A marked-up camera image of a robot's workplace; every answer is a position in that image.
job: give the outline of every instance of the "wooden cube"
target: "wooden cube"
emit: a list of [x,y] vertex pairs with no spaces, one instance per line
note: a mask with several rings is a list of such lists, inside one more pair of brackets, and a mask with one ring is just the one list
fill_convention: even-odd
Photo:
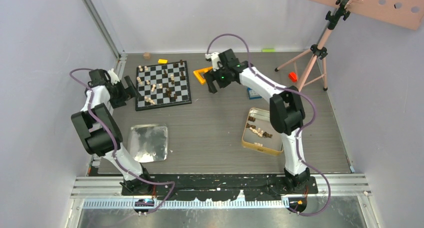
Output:
[[150,55],[150,53],[149,53],[149,52],[145,52],[145,53],[143,54],[143,58],[144,58],[144,59],[146,59],[146,60],[150,60],[150,57],[151,57],[151,55]]

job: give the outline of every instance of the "floor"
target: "floor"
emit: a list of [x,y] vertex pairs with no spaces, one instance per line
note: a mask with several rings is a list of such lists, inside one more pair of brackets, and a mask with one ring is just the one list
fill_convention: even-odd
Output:
[[[308,197],[305,213],[317,212],[327,198]],[[79,228],[116,227],[231,227],[231,228],[363,228],[367,227],[356,196],[335,196],[320,215],[297,216],[281,208],[170,209],[138,216],[132,209],[83,209]]]
[[[295,57],[298,52],[256,52],[251,62],[264,75],[277,83],[291,86],[289,65],[279,72],[275,67]],[[247,59],[246,53],[236,53],[240,61]],[[301,73],[310,56],[297,62]],[[130,128],[143,124],[166,124],[168,127],[168,157],[165,161],[144,163],[151,174],[159,173],[281,173],[284,169],[284,154],[271,156],[243,148],[241,137],[250,108],[269,110],[264,99],[249,100],[246,87],[234,82],[217,93],[208,92],[194,77],[194,70],[211,66],[202,53],[152,54],[150,60],[141,54],[129,54],[123,75],[136,82],[138,65],[154,65],[158,59],[169,62],[187,61],[192,104],[135,111],[135,99],[127,106],[115,109],[113,117],[123,135],[127,147]],[[319,76],[318,66],[312,69],[309,79]],[[350,173],[345,148],[341,139],[323,82],[319,80],[306,86],[302,92],[315,103],[318,114],[311,126],[303,132],[303,149],[308,163],[324,173]],[[303,100],[305,121],[312,117],[312,108]],[[99,174],[117,174],[115,167],[102,160]]]

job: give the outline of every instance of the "pink perforated board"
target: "pink perforated board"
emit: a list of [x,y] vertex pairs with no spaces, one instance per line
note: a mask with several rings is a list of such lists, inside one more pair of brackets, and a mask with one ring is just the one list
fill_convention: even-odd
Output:
[[[338,8],[336,0],[310,0]],[[424,0],[352,0],[352,13],[416,30],[424,16]]]

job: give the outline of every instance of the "wall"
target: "wall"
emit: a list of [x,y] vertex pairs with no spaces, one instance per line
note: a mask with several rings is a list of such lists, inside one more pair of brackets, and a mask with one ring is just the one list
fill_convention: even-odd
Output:
[[[96,7],[102,6],[127,53],[205,52],[222,33],[243,37],[253,51],[303,50],[318,40],[333,10],[308,0],[100,0]],[[213,45],[228,47],[245,51],[236,38]]]
[[81,0],[0,0],[0,31],[0,227],[58,228],[90,159],[71,123],[84,88],[68,74],[115,57]]
[[329,39],[328,93],[386,227],[422,227],[424,29],[352,14]]

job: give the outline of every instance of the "green block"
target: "green block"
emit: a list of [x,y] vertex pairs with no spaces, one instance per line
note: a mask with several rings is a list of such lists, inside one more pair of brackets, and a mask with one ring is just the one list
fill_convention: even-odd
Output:
[[276,52],[276,49],[262,49],[262,52]]

